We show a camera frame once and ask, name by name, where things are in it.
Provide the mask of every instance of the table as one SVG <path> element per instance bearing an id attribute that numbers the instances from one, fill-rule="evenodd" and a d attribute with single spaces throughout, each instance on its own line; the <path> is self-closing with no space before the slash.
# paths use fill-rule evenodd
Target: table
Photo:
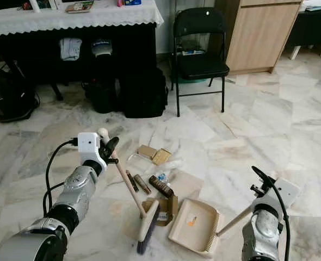
<path id="1" fill-rule="evenodd" d="M 31 85 L 51 83 L 61 98 L 56 82 L 83 80 L 104 70 L 118 77 L 126 69 L 156 66 L 155 28 L 163 18 L 155 0 L 120 8 L 116 0 L 95 1 L 91 12 L 82 14 L 67 14 L 69 4 L 39 14 L 0 10 L 0 53 L 13 72 L 18 71 L 16 60 Z M 77 61 L 60 60 L 58 42 L 65 37 L 82 39 Z M 97 61 L 91 54 L 90 44 L 98 38 L 112 40 L 111 59 Z"/>
<path id="2" fill-rule="evenodd" d="M 290 59 L 295 59 L 301 46 L 313 45 L 321 45 L 321 11 L 300 12 L 286 43 L 294 46 Z"/>

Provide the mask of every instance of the marble floor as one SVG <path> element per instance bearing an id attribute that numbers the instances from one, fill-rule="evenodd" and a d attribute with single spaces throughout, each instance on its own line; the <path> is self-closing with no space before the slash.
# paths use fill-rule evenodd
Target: marble floor
<path id="1" fill-rule="evenodd" d="M 160 67 L 168 76 L 166 65 Z M 181 91 L 205 92 L 206 84 L 181 85 Z M 211 90 L 220 85 L 220 80 L 214 80 Z M 94 112 L 79 84 L 59 88 L 64 101 L 57 102 L 49 86 L 38 87 L 41 106 L 29 120 L 0 123 L 0 243 L 42 216 L 44 173 L 53 150 L 78 132 L 105 127 L 110 136 L 120 138 L 118 153 L 132 173 L 146 177 L 157 171 L 147 164 L 141 167 L 137 162 L 127 162 L 139 145 L 172 152 L 176 167 L 172 172 L 196 181 L 194 192 L 182 196 L 210 203 L 223 214 L 224 223 L 254 199 L 250 187 L 260 182 L 251 165 L 274 178 L 284 177 L 297 184 L 302 191 L 288 211 L 290 260 L 321 261 L 318 54 L 300 52 L 294 61 L 283 55 L 272 74 L 228 77 L 223 114 L 220 94 L 191 96 L 181 98 L 181 117 L 177 118 L 175 94 L 170 92 L 162 117 L 126 119 L 121 113 Z M 63 181 L 78 163 L 76 148 L 62 149 L 52 165 L 51 184 Z M 59 193 L 60 189 L 56 190 L 54 198 Z M 110 166 L 100 178 L 86 219 L 71 237 L 64 260 L 202 260 L 169 241 L 172 224 L 156 227 L 145 255 L 139 256 L 135 240 L 138 218 L 130 194 Z M 220 238 L 214 260 L 241 260 L 241 229 L 245 222 Z"/>

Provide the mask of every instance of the brush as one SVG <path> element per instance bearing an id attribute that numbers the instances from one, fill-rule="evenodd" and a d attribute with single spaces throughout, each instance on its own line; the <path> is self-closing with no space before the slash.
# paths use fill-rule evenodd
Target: brush
<path id="1" fill-rule="evenodd" d="M 100 128 L 98 130 L 98 134 L 102 138 L 102 141 L 104 142 L 104 144 L 107 144 L 108 141 L 110 140 L 110 138 L 108 136 L 108 131 L 105 128 Z M 112 158 L 118 159 L 118 155 L 116 153 L 116 150 L 113 151 Z M 156 226 L 156 222 L 157 222 L 157 219 L 159 216 L 159 211 L 161 210 L 160 209 L 161 207 L 159 206 L 158 200 L 155 200 L 152 203 L 152 206 L 150 207 L 149 211 L 146 212 L 143 208 L 143 205 L 139 201 L 137 194 L 135 193 L 133 186 L 127 176 L 127 173 L 123 169 L 119 160 L 118 160 L 118 163 L 116 164 L 116 166 L 117 166 L 117 169 L 118 169 L 119 173 L 121 174 L 124 182 L 126 183 L 130 193 L 132 194 L 136 205 L 138 206 L 138 208 L 141 212 L 142 220 L 141 220 L 141 229 L 140 229 L 139 239 L 138 239 L 137 252 L 139 254 L 144 254 L 146 251 L 147 245 L 150 241 L 152 232 Z"/>

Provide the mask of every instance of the beige dustpan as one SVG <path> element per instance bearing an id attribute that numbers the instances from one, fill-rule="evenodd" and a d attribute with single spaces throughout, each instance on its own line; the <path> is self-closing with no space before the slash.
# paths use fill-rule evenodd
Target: beige dustpan
<path id="1" fill-rule="evenodd" d="M 222 216 L 213 207 L 186 198 L 170 231 L 169 239 L 206 258 L 212 258 L 218 243 Z"/>

